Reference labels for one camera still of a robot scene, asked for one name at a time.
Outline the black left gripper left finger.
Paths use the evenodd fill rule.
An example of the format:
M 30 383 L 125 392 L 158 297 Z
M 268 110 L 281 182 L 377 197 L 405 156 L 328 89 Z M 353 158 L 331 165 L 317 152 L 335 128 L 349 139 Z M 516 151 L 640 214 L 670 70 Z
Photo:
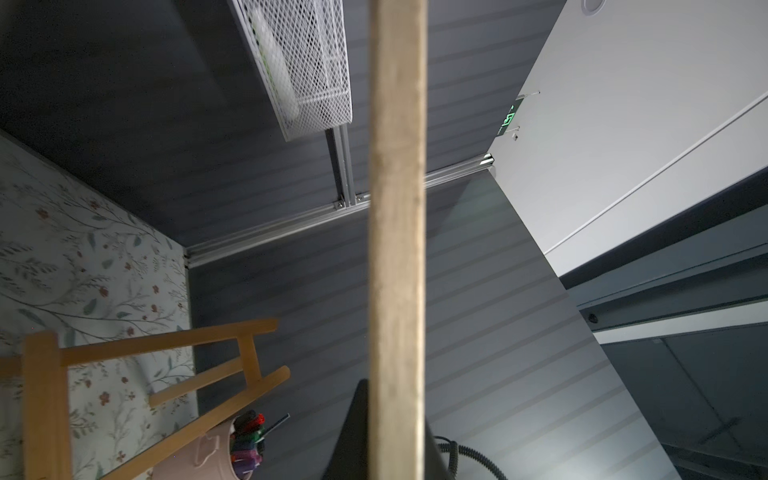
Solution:
M 358 382 L 323 480 L 368 478 L 369 381 Z

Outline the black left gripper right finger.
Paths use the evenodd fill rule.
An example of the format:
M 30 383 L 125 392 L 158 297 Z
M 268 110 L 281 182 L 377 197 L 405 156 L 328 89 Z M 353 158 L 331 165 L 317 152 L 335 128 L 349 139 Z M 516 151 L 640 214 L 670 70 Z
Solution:
M 438 447 L 429 423 L 424 427 L 424 479 L 425 480 L 454 480 L 448 464 Z

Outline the plywood board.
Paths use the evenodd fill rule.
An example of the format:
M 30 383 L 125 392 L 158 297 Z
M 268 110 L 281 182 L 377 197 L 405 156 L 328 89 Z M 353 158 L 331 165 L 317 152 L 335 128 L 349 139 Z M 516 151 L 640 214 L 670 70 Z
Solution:
M 427 16 L 425 1 L 370 6 L 371 479 L 424 475 Z

